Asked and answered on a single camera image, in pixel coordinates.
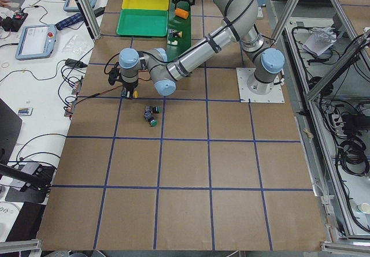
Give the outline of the aluminium frame post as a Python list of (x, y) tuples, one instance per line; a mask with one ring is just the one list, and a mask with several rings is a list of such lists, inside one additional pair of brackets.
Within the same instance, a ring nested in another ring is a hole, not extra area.
[(94, 11), (89, 3), (89, 0), (75, 0), (80, 13), (83, 16), (83, 21), (86, 25), (88, 33), (93, 40), (101, 38), (101, 30), (99, 28)]

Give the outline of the green plastic tray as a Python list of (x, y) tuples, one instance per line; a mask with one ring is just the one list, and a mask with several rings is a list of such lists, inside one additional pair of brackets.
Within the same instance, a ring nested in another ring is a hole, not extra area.
[(148, 9), (123, 9), (120, 12), (116, 34), (161, 38), (167, 35), (168, 11)]

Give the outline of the plain orange cylinder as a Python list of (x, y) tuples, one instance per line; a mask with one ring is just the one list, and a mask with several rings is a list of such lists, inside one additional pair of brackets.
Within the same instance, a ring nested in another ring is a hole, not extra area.
[(184, 10), (184, 9), (181, 9), (181, 8), (176, 8), (175, 9), (175, 16), (186, 20), (189, 17), (189, 12), (187, 10)]

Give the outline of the black power adapter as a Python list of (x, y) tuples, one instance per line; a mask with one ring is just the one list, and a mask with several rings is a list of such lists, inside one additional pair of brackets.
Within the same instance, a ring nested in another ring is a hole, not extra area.
[(78, 61), (78, 60), (75, 60), (75, 59), (71, 59), (71, 58), (68, 58), (66, 61), (65, 61), (65, 65), (67, 67), (70, 67), (70, 68), (76, 68), (76, 69), (82, 69), (82, 68), (86, 68), (88, 67), (87, 64), (85, 64), (84, 62), (82, 61)]

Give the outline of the teach pendant near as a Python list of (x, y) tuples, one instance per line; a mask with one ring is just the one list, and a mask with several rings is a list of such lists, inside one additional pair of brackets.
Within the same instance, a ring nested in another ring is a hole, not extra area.
[(23, 28), (17, 46), (15, 59), (28, 60), (49, 58), (56, 43), (55, 25), (32, 25)]

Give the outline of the blue plaid folded umbrella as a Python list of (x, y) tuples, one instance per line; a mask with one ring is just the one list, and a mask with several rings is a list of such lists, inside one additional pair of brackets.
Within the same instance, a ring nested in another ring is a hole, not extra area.
[(67, 28), (67, 27), (70, 27), (72, 25), (75, 25), (79, 22), (82, 22), (83, 21), (83, 16), (81, 13), (76, 13), (72, 16), (69, 16), (61, 21), (59, 21), (58, 23), (55, 24), (55, 27), (58, 29), (58, 30), (63, 30), (64, 28)]

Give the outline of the small green push button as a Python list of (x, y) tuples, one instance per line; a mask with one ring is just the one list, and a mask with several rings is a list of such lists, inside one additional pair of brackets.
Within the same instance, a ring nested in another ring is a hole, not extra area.
[(160, 106), (145, 106), (145, 113), (159, 114), (161, 112)]

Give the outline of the green conveyor belt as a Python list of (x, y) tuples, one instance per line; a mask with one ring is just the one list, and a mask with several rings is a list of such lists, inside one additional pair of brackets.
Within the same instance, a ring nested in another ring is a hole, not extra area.
[[(188, 17), (175, 15), (175, 10), (186, 11)], [(187, 2), (179, 2), (176, 6), (169, 0), (168, 33), (166, 54), (168, 61), (173, 61), (191, 47), (191, 7)]]

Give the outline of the large green push button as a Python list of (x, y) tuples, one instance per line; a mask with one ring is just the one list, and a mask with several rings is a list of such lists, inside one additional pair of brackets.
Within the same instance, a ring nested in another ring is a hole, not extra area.
[(154, 118), (153, 114), (151, 112), (145, 112), (144, 113), (145, 120), (149, 123), (151, 127), (154, 127), (157, 125), (158, 121)]

